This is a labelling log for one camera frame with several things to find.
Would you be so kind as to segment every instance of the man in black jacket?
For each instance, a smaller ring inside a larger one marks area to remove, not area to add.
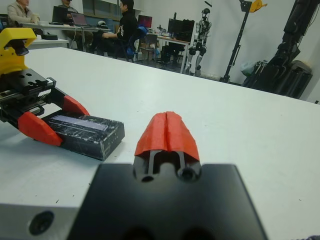
[[[107,52],[112,54],[115,49],[121,46],[120,41],[123,44],[127,44],[129,39],[138,28],[138,21],[134,13],[134,0],[121,0],[120,9],[122,12],[122,18],[120,19],[120,26],[117,33],[101,33],[98,32],[94,36],[93,43],[91,45],[91,51],[93,52],[96,47],[98,52]]]

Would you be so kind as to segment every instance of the desk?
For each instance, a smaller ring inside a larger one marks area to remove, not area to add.
[[[58,39],[58,40],[45,40],[45,39],[36,39],[28,47],[29,50],[33,49],[49,49],[49,48],[67,48],[69,44],[68,40]]]
[[[40,25],[34,23],[22,23],[22,26],[25,28],[32,28],[32,29],[41,29],[44,33],[47,30],[61,30],[61,31],[82,31],[82,42],[85,42],[85,34],[84,32],[97,32],[97,31],[104,31],[108,32],[110,29],[99,28],[99,27],[80,27],[80,26],[67,26],[67,25]],[[86,52],[86,46],[83,44],[83,51]]]
[[[186,59],[187,59],[187,54],[189,52],[188,50],[189,50],[190,42],[189,41],[181,41],[181,40],[177,40],[177,39],[172,39],[171,37],[167,37],[167,36],[158,36],[158,39],[166,40],[169,43],[181,44],[181,45],[185,46],[183,59],[182,59],[181,70],[180,70],[180,73],[182,74],[183,71],[184,71],[184,66],[185,66],[185,62],[186,62]]]
[[[107,163],[132,164],[153,115],[175,111],[202,164],[237,165],[270,240],[320,234],[319,105],[67,48],[25,59],[93,116],[124,122]],[[99,164],[0,122],[0,203],[79,207]]]

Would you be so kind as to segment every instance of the laptop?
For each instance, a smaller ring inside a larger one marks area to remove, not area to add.
[[[95,28],[92,26],[89,26],[87,24],[86,18],[84,14],[81,13],[74,13],[74,12],[70,12],[71,16],[72,16],[72,20],[75,26],[78,27],[86,27],[86,28]]]
[[[54,6],[51,24],[63,25],[66,23],[70,23],[70,21],[68,21],[67,14],[68,8]]]

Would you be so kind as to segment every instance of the cable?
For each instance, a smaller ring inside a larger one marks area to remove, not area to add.
[[[73,40],[72,40],[72,42],[71,42],[71,44],[70,44],[70,47],[69,47],[69,49],[71,49],[72,48],[72,44],[74,44],[74,41],[75,41],[75,39],[76,39],[76,26],[74,26],[74,37],[73,37]]]
[[[316,20],[316,18],[317,18],[317,16],[318,16],[318,13],[319,13],[319,8],[320,8],[320,5],[318,5],[318,10],[316,11],[316,15],[315,15],[313,21],[310,23],[309,28],[311,27],[311,25],[312,25],[312,24],[315,22],[315,20]]]
[[[309,24],[308,28],[307,28],[306,31],[305,31],[305,35],[307,35],[307,32],[308,32],[309,28],[310,28],[311,25],[315,22],[315,20],[316,20],[316,18],[317,18],[317,16],[318,16],[318,13],[319,13],[319,9],[320,9],[320,4],[318,5],[318,10],[316,11],[316,14],[315,14],[314,19],[311,21],[311,23]],[[300,47],[300,44],[301,44],[301,42],[302,42],[303,39],[304,39],[304,35],[303,35],[302,38],[301,38],[301,41],[300,41],[300,43],[299,43],[299,45],[298,45],[298,48]]]
[[[80,26],[81,28],[81,42],[82,42],[82,51],[85,52],[85,41],[86,40],[86,37],[85,37],[85,31],[84,31],[84,28],[82,26]]]

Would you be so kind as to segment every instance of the black box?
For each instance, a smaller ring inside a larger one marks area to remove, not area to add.
[[[63,142],[61,147],[101,161],[125,137],[122,122],[78,113],[57,111],[42,118]]]

